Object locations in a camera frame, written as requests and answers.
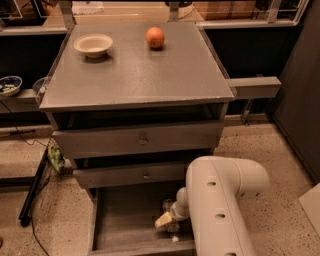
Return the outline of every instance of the wire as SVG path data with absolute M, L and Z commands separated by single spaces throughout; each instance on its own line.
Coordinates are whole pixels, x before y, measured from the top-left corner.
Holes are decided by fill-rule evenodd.
M 189 16 L 196 8 L 193 6 L 192 7 L 192 10 L 190 12 L 188 12 L 186 15 L 183 15 L 182 17 L 179 17 L 178 19 L 181 20 L 181 19 L 184 19 L 185 17 Z
M 5 104 L 1 104 L 2 106 L 4 106 L 8 111 L 9 111 L 9 113 L 12 113 L 12 111 L 10 110 L 10 108 L 8 108 Z M 46 144 L 44 144 L 44 143 L 42 143 L 42 142 L 40 142 L 40 141 L 38 141 L 38 140 L 33 140 L 31 143 L 29 143 L 27 140 L 25 140 L 23 137 L 22 137 L 22 135 L 20 134 L 20 131 L 19 131 L 19 129 L 18 129 L 18 127 L 15 125 L 14 126 L 14 128 L 16 128 L 16 131 L 18 132 L 18 135 L 19 135 L 19 137 L 20 137 L 20 139 L 21 140 L 23 140 L 25 143 L 27 143 L 29 146 L 34 146 L 34 144 L 37 142 L 37 143 L 39 143 L 40 145 L 42 145 L 42 146 L 44 146 L 44 147 L 48 147 L 48 145 L 49 145 L 49 143 L 50 143 L 50 140 L 51 140 L 51 138 L 52 137 L 50 137 L 50 139 L 49 139 L 49 142 L 48 142 L 48 144 L 46 145 Z
M 32 226 L 32 234 L 34 236 L 34 238 L 36 239 L 37 243 L 39 244 L 39 246 L 41 247 L 41 249 L 44 251 L 44 253 L 49 256 L 49 253 L 46 251 L 46 249 L 42 246 L 42 244 L 40 243 L 37 235 L 36 235 L 36 232 L 34 230 L 34 223 L 33 223 L 33 218 L 32 218 L 32 211 L 30 210 L 30 218 L 31 218 L 31 226 Z
M 50 173 L 49 176 L 46 178 L 45 182 L 43 183 L 42 187 L 36 192 L 36 194 L 34 195 L 33 199 L 35 199 L 40 193 L 41 191 L 48 185 L 48 183 L 50 182 L 50 178 L 51 178 L 51 170 L 52 168 L 50 168 Z M 43 245 L 41 244 L 39 238 L 36 235 L 35 232 L 35 228 L 34 228 L 34 222 L 33 222 L 33 217 L 32 217 L 32 207 L 30 208 L 30 219 L 31 219 L 31 225 L 32 225 L 32 234 L 34 236 L 34 238 L 36 239 L 38 245 L 41 247 L 41 249 L 44 251 L 44 253 L 49 256 L 49 253 L 46 251 L 46 249 L 43 247 Z
M 38 140 L 33 140 L 32 143 L 29 143 L 28 141 L 26 141 L 26 140 L 22 137 L 21 134 L 18 133 L 18 135 L 19 135 L 19 137 L 20 137 L 25 143 L 27 143 L 29 146 L 34 146 L 34 144 L 35 144 L 36 142 L 39 143 L 39 144 L 42 145 L 42 146 L 45 146 L 45 147 L 48 147 L 48 145 L 49 145 L 49 143 L 46 145 L 46 144 L 44 144 L 44 143 L 42 143 L 42 142 L 40 142 L 40 141 L 38 141 Z

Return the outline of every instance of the speckled floor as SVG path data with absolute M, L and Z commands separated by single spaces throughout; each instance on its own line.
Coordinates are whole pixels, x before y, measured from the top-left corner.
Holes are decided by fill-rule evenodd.
M 29 143 L 34 139 L 48 143 L 51 127 L 34 128 L 36 133 L 24 134 L 23 138 Z M 0 129 L 0 135 L 14 129 Z M 44 149 L 37 142 L 27 145 L 17 135 L 0 137 L 0 177 L 34 175 Z M 239 202 L 258 256 L 319 255 L 320 238 L 298 201 L 314 184 L 273 123 L 252 121 L 245 127 L 228 119 L 215 155 L 258 161 L 270 175 L 271 187 L 266 193 Z M 46 168 L 44 176 L 49 175 L 50 168 Z M 72 176 L 51 171 L 50 177 L 33 205 L 37 237 L 51 256 L 86 255 L 91 201 Z M 0 236 L 4 239 L 0 255 L 45 255 L 31 224 L 24 228 L 18 220 L 26 196 L 27 191 L 0 192 Z

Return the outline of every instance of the countertop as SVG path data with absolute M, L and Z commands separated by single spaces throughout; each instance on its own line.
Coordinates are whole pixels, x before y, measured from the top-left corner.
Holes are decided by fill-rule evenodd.
M 161 27 L 161 50 L 145 41 Z M 112 37 L 108 55 L 90 59 L 73 48 L 90 33 Z M 42 111 L 107 110 L 229 102 L 234 98 L 194 22 L 76 25 L 57 65 Z

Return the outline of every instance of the black cable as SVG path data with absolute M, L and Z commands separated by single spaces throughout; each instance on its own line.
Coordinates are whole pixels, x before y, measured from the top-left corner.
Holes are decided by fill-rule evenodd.
M 31 218 L 31 226 L 32 226 L 32 234 L 34 236 L 34 238 L 36 239 L 37 243 L 39 244 L 39 246 L 41 247 L 41 249 L 44 251 L 44 253 L 49 256 L 49 253 L 46 251 L 46 249 L 42 246 L 42 244 L 40 243 L 37 235 L 36 235 L 36 232 L 34 230 L 34 224 L 33 224 L 33 218 L 32 218 L 32 210 L 30 210 L 30 218 Z
M 2 103 L 2 105 L 3 105 L 10 113 L 12 113 L 12 111 L 11 111 L 5 104 Z M 52 137 L 49 138 L 49 142 L 48 142 L 47 145 L 44 144 L 44 143 L 42 143 L 42 142 L 40 142 L 40 141 L 38 141 L 38 140 L 33 140 L 32 143 L 29 143 L 28 141 L 26 141 L 26 140 L 21 136 L 18 127 L 17 127 L 17 126 L 14 126 L 14 127 L 16 128 L 17 134 L 19 135 L 19 137 L 20 137 L 25 143 L 27 143 L 28 145 L 33 146 L 33 145 L 35 144 L 35 142 L 37 142 L 37 143 L 45 146 L 46 148 L 49 147 Z M 44 182 L 44 184 L 42 185 L 42 187 L 36 192 L 36 194 L 34 195 L 33 199 L 35 199 L 35 198 L 41 193 L 41 191 L 48 185 L 48 183 L 49 183 L 49 181 L 50 181 L 50 177 L 51 177 L 51 170 L 52 170 L 52 169 L 50 168 L 49 176 L 48 176 L 47 179 L 45 180 L 45 182 Z M 34 238 L 36 239 L 38 245 L 39 245 L 39 246 L 41 247 L 41 249 L 43 250 L 43 252 L 44 252 L 47 256 L 49 256 L 49 253 L 46 251 L 46 249 L 45 249 L 45 248 L 43 247 L 43 245 L 40 243 L 40 241 L 39 241 L 39 239 L 38 239 L 38 237 L 37 237 L 37 235 L 36 235 L 36 232 L 35 232 L 35 229 L 34 229 L 34 222 L 33 222 L 33 218 L 32 218 L 32 206 L 30 207 L 30 211 L 29 211 L 29 212 L 30 212 L 30 220 L 31 220 L 31 225 L 32 225 L 32 234 L 33 234 Z
M 46 178 L 45 182 L 43 183 L 42 187 L 36 192 L 36 194 L 34 195 L 33 199 L 35 199 L 40 193 L 41 191 L 48 185 L 48 183 L 50 182 L 50 178 L 51 178 L 51 170 L 52 168 L 50 168 L 50 173 L 49 176 Z M 38 239 L 36 232 L 35 232 L 35 228 L 34 228 L 34 222 L 33 222 L 33 217 L 32 217 L 32 206 L 30 208 L 30 220 L 31 220 L 31 226 L 32 226 L 32 234 L 34 236 L 34 238 L 36 239 L 38 245 L 41 247 L 41 249 L 43 250 L 43 252 L 49 256 L 49 253 L 46 251 L 46 249 L 43 247 L 43 245 L 41 244 L 40 240 Z
M 21 135 L 20 133 L 18 133 L 18 135 L 19 135 L 19 137 L 20 137 L 25 143 L 27 143 L 29 146 L 34 146 L 34 143 L 36 143 L 36 142 L 39 143 L 39 144 L 42 145 L 42 146 L 45 146 L 45 147 L 48 146 L 48 145 L 46 145 L 46 144 L 44 144 L 44 143 L 42 143 L 42 142 L 40 142 L 40 141 L 38 141 L 38 140 L 33 140 L 32 143 L 29 143 L 28 141 L 26 141 L 26 140 L 22 137 L 22 135 Z
M 3 104 L 3 103 L 2 103 L 2 106 L 4 106 L 4 107 L 9 111 L 9 113 L 12 114 L 12 111 L 10 110 L 10 108 L 8 108 L 8 107 L 7 107 L 5 104 Z M 19 131 L 19 129 L 18 129 L 18 127 L 17 127 L 16 125 L 14 126 L 14 128 L 16 128 L 16 131 L 17 131 L 17 134 L 19 135 L 19 137 L 20 137 L 25 143 L 27 143 L 29 146 L 34 146 L 34 144 L 37 142 L 37 143 L 39 143 L 39 144 L 42 145 L 42 146 L 48 147 L 49 143 L 46 145 L 46 144 L 44 144 L 44 143 L 42 143 L 42 142 L 40 142 L 40 141 L 38 141 L 38 140 L 33 140 L 32 143 L 29 143 L 28 141 L 26 141 L 26 140 L 22 137 L 22 135 L 20 134 L 20 131 Z

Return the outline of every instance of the gray cabinet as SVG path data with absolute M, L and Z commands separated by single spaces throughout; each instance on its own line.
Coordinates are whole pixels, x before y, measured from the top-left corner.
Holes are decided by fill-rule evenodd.
M 94 216 L 94 226 L 100 228 L 92 231 L 91 249 L 107 255 L 119 250 L 136 255 L 143 248 L 149 253 L 190 252 L 190 236 L 178 245 L 170 238 L 159 240 L 152 218 L 146 216 L 159 215 L 164 196 L 175 196 L 178 185 L 172 182 L 183 183 L 190 161 L 214 151 L 234 99 L 194 23 L 157 25 L 166 35 L 160 51 L 145 43 L 150 24 L 76 25 L 40 105 L 55 129 L 54 139 L 76 169 L 79 185 L 94 201 L 92 192 L 101 188 Z M 112 37 L 108 55 L 89 59 L 73 49 L 79 36 L 90 33 Z M 115 199 L 104 203 L 105 196 Z M 132 199 L 138 200 L 133 206 L 130 198 L 135 196 L 141 198 Z M 105 207 L 118 207 L 113 206 L 117 200 L 124 203 L 121 213 L 113 216 L 107 210 L 104 215 Z M 129 210 L 121 211 L 126 206 Z M 108 226 L 118 222 L 132 224 L 122 232 L 133 235 L 125 243 L 116 238 L 120 224 Z M 101 227 L 115 246 L 104 244 Z M 137 232 L 148 235 L 139 240 Z

